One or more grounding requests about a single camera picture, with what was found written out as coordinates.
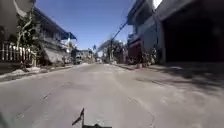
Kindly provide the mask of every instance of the roof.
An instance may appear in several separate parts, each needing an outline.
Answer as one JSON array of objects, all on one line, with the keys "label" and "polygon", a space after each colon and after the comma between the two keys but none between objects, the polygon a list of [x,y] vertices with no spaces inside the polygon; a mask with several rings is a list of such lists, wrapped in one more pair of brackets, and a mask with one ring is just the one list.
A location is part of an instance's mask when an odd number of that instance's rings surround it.
[{"label": "roof", "polygon": [[45,15],[40,9],[34,8],[34,15],[38,15],[41,19],[41,22],[47,22],[50,25],[53,25],[58,31],[60,31],[63,34],[62,39],[77,39],[71,32],[65,31],[63,28],[58,26],[53,20],[51,20],[47,15]]},{"label": "roof", "polygon": [[137,37],[134,40],[132,40],[131,42],[128,42],[127,43],[127,46],[130,46],[131,44],[134,44],[135,42],[140,41],[140,40],[141,40],[141,38],[140,37]]},{"label": "roof", "polygon": [[195,1],[197,0],[163,0],[155,13],[161,20],[164,20],[182,7]]}]

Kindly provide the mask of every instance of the building facade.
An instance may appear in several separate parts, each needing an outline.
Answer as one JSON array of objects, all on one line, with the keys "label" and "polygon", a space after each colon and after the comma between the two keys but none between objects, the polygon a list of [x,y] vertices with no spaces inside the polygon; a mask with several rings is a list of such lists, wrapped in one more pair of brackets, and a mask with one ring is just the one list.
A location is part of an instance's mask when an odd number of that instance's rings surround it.
[{"label": "building facade", "polygon": [[162,62],[220,62],[223,15],[222,0],[137,0],[128,24],[143,52],[151,53],[155,45],[161,49]]},{"label": "building facade", "polygon": [[58,26],[39,9],[34,9],[34,16],[38,23],[37,30],[39,41],[44,50],[45,59],[49,63],[71,62],[70,53],[67,53],[67,45],[62,44],[62,40],[76,39],[71,33]]},{"label": "building facade", "polygon": [[91,50],[79,50],[76,57],[80,59],[93,59],[93,52]]}]

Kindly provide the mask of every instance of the road surface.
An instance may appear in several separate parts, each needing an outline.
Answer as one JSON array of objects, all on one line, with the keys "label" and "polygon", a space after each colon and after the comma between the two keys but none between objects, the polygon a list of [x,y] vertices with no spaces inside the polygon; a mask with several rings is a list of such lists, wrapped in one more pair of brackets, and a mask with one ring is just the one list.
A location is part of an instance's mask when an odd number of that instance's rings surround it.
[{"label": "road surface", "polygon": [[222,91],[216,91],[217,95],[213,96],[152,80],[162,77],[167,75],[101,64],[4,82],[0,84],[0,127],[72,128],[82,108],[85,108],[86,125],[224,126]]}]

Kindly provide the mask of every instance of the fence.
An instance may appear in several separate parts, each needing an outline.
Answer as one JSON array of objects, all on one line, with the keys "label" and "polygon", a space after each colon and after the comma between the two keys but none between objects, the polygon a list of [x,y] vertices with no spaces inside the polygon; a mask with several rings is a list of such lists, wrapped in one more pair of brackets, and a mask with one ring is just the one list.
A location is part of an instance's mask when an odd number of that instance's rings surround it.
[{"label": "fence", "polygon": [[21,61],[31,61],[30,49],[16,47],[9,43],[0,44],[0,62],[20,63]]}]

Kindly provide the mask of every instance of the roadside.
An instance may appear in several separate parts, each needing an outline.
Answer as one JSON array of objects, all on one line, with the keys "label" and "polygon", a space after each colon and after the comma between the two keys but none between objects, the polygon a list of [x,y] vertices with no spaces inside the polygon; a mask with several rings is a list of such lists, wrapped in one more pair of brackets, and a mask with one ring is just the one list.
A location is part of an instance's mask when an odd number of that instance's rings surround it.
[{"label": "roadside", "polygon": [[113,65],[118,66],[123,69],[127,69],[127,70],[134,70],[137,68],[136,65],[127,65],[127,64],[113,64]]},{"label": "roadside", "polygon": [[64,70],[64,69],[78,67],[78,66],[80,65],[66,65],[65,67],[46,66],[41,68],[31,67],[31,68],[26,68],[25,70],[17,69],[11,73],[0,75],[0,82],[16,80],[16,79],[20,79],[27,76],[49,73],[49,72]]}]

